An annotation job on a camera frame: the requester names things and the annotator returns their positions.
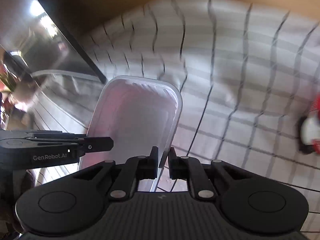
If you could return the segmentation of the red rectangular tray white inside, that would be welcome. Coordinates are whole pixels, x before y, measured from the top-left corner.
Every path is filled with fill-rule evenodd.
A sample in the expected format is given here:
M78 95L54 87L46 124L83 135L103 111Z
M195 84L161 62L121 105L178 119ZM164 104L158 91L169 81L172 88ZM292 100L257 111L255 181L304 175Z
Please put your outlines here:
M115 77L103 88L87 131L87 137L110 137L114 146L110 151L86 152L79 168L106 160L123 164L131 157L148 156L156 146L157 177L138 183L138 189L154 191L182 106L180 92L168 82L135 76Z

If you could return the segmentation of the red white robot figurine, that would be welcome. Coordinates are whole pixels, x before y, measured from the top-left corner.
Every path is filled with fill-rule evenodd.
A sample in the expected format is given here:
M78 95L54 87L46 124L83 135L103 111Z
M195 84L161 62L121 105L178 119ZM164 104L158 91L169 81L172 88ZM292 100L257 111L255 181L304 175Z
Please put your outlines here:
M310 107L308 115L299 119L298 129L298 148L303 154L313 152L319 154L319 94Z

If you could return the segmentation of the black glossy monitor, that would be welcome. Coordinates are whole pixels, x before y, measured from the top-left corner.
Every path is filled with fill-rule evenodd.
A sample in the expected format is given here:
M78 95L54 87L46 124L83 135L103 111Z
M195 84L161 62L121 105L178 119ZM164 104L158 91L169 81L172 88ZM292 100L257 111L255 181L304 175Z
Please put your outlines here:
M1 61L18 78L57 74L106 83L76 39L38 0L1 0Z

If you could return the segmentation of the white grid tablecloth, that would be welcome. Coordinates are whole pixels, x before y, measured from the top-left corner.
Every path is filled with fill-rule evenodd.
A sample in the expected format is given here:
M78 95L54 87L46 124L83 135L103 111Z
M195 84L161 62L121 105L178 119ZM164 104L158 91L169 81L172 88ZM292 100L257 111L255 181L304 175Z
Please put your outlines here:
M154 191L136 189L72 235L24 239L319 239L319 157L300 155L297 125L319 94L319 23L231 0L156 0L100 26L84 49L106 77L174 85L182 111L170 148L202 164L225 161L299 191L299 231L253 235L171 179L168 156ZM52 74L36 94L36 126L88 131L103 88Z

